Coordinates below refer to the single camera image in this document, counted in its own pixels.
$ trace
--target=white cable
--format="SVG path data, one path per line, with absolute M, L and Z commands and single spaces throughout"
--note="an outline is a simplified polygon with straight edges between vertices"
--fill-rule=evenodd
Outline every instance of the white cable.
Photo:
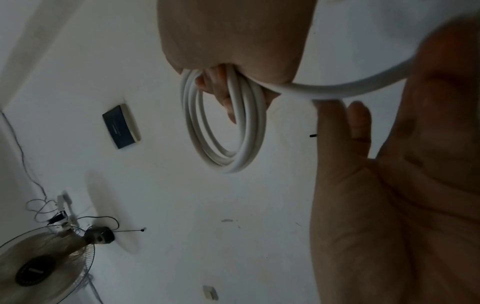
M 359 81 L 336 86 L 308 86 L 301 84 L 272 85 L 248 79 L 226 66 L 227 84 L 233 104 L 233 113 L 239 131 L 238 148 L 226 150 L 215 138 L 205 116 L 203 92 L 197 89 L 195 79 L 202 74 L 198 70 L 184 70 L 181 74 L 180 99 L 183 114 L 193 146 L 212 169 L 233 173 L 245 169 L 256 157 L 265 136 L 267 110 L 262 88 L 290 97 L 307 100 L 343 99 L 373 92 L 394 84 L 408 76 L 411 60 L 407 60 L 380 74 Z M 215 151 L 203 135 L 200 118 Z

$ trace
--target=hand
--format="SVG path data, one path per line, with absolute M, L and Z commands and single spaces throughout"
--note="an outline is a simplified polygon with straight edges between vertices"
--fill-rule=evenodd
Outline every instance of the hand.
M 421 45 L 376 159 L 362 103 L 316 104 L 322 304 L 480 302 L 478 35 L 455 21 Z
M 235 122 L 223 64 L 262 82 L 291 82 L 316 2 L 158 0 L 162 49 L 177 72 L 203 70 L 198 88 L 214 94 Z M 263 91 L 268 107 L 278 94 Z

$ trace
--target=coiled cable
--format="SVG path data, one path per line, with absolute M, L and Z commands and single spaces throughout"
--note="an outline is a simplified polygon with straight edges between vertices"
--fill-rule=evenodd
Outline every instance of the coiled cable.
M 225 149 L 210 129 L 204 109 L 203 92 L 198 90 L 195 79 L 199 70 L 183 70 L 180 99 L 190 139 L 199 156 L 212 169 L 222 173 L 234 173 L 245 169 L 256 157 L 265 136 L 267 110 L 262 88 L 290 97 L 306 100 L 343 99 L 373 92 L 405 79 L 412 60 L 407 60 L 377 75 L 335 86 L 309 86 L 301 84 L 273 85 L 258 82 L 237 73 L 232 65 L 226 66 L 227 85 L 238 127 L 238 147 Z M 203 123 L 207 142 L 197 115 Z

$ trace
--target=fan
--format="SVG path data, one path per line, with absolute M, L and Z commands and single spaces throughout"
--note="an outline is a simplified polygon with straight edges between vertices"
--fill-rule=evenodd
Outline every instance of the fan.
M 0 304 L 60 303 L 87 276 L 95 244 L 114 240 L 108 227 L 57 225 L 8 241 L 0 247 Z

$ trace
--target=white hose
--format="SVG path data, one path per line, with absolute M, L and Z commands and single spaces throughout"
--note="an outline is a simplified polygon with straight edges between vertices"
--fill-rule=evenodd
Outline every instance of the white hose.
M 410 65 L 411 60 L 407 60 L 375 76 L 336 86 L 266 84 L 248 79 L 238 74 L 232 65 L 227 65 L 228 90 L 239 131 L 238 148 L 235 151 L 226 150 L 210 129 L 205 116 L 203 92 L 199 91 L 195 85 L 195 79 L 202 74 L 201 71 L 184 70 L 182 72 L 180 98 L 188 133 L 197 153 L 212 169 L 222 173 L 233 173 L 245 169 L 253 161 L 264 140 L 267 110 L 261 86 L 297 99 L 342 99 L 373 92 L 405 79 Z M 204 137 L 197 116 L 197 107 L 203 128 L 217 151 Z

